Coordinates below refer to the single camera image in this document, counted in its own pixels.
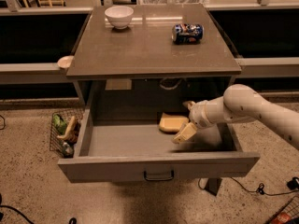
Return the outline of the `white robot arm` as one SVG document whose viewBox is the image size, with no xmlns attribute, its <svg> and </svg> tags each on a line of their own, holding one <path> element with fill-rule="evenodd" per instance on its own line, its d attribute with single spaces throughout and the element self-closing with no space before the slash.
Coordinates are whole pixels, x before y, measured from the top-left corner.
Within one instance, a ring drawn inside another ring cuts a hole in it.
<svg viewBox="0 0 299 224">
<path fill-rule="evenodd" d="M 265 100 L 252 88 L 234 84 L 222 97 L 201 102 L 184 103 L 189 109 L 189 122 L 183 124 L 173 138 L 174 143 L 190 140 L 199 130 L 209 129 L 218 123 L 260 121 L 272 132 L 299 149 L 299 114 Z"/>
</svg>

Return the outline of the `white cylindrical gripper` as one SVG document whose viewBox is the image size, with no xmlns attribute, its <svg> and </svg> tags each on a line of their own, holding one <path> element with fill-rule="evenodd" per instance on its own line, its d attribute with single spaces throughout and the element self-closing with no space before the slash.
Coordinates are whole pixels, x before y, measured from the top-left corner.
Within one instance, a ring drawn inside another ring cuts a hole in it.
<svg viewBox="0 0 299 224">
<path fill-rule="evenodd" d="M 205 129 L 223 121 L 223 100 L 213 99 L 201 102 L 185 101 L 183 105 L 190 111 L 190 122 L 184 123 L 172 141 L 183 143 L 192 138 L 198 129 Z"/>
</svg>

